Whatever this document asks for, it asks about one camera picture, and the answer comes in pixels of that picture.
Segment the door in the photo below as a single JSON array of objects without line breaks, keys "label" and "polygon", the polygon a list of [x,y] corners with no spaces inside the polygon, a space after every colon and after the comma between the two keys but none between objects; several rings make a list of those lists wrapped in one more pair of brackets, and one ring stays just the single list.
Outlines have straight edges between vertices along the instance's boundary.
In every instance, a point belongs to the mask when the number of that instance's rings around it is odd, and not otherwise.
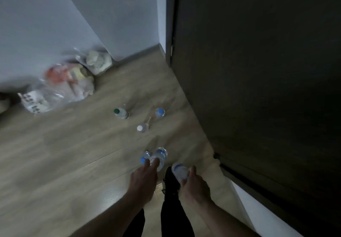
[{"label": "door", "polygon": [[224,173],[301,234],[340,231],[341,0],[177,3],[171,66]]}]

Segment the laminate floor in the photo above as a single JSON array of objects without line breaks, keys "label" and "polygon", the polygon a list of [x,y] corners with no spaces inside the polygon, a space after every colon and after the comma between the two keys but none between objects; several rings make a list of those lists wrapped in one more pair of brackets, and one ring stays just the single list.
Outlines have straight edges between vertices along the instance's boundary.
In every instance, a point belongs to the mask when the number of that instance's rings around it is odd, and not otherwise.
[{"label": "laminate floor", "polygon": [[[212,199],[248,224],[159,50],[112,68],[96,84],[94,95],[62,110],[33,116],[15,106],[0,117],[0,236],[69,236],[119,200],[142,151],[159,146],[168,151],[167,164],[196,165]],[[121,105],[128,119],[115,117],[113,109]],[[160,106],[166,116],[137,132]],[[145,207],[143,236],[161,236],[162,173]],[[210,236],[201,218],[182,204],[196,236]]]}]

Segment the white wall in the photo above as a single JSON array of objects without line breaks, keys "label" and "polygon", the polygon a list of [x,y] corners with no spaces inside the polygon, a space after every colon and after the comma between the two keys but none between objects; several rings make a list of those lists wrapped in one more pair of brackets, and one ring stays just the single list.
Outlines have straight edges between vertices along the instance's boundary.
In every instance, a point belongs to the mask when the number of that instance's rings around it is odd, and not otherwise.
[{"label": "white wall", "polygon": [[166,52],[166,0],[157,0],[157,4],[159,41],[164,52]]},{"label": "white wall", "polygon": [[21,87],[74,47],[102,46],[71,0],[0,0],[0,90]]},{"label": "white wall", "polygon": [[116,61],[159,43],[156,0],[72,0]]},{"label": "white wall", "polygon": [[256,199],[232,182],[241,202],[256,230],[262,237],[302,237],[286,222],[272,213]]}]

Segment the sneaker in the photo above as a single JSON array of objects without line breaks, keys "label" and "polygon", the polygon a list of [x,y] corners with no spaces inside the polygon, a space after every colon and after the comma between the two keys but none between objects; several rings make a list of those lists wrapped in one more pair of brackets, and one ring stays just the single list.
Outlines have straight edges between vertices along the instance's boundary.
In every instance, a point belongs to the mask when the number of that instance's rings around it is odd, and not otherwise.
[{"label": "sneaker", "polygon": [[180,190],[180,183],[177,181],[176,177],[174,176],[171,166],[169,166],[166,169],[163,182],[164,182],[164,184],[163,184],[162,193],[165,196],[178,197],[179,190]]}]

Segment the forearm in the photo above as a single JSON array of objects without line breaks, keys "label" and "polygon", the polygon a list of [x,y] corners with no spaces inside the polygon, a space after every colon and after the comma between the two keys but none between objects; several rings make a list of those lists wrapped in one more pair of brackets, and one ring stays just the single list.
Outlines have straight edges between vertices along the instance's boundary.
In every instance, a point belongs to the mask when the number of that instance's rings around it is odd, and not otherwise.
[{"label": "forearm", "polygon": [[212,200],[197,204],[196,210],[214,237],[259,237],[257,233],[218,207]]},{"label": "forearm", "polygon": [[117,203],[75,231],[70,237],[121,237],[143,208],[138,195],[126,193]]}]

